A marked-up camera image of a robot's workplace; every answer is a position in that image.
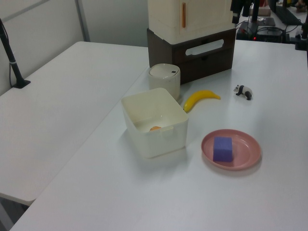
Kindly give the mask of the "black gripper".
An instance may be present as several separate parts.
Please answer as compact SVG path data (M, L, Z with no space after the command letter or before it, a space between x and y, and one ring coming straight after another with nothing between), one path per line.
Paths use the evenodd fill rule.
M232 23L238 24L240 19L240 12L242 11L243 17L248 17L250 14L250 6L252 4L251 0L232 0L231 1L231 11Z

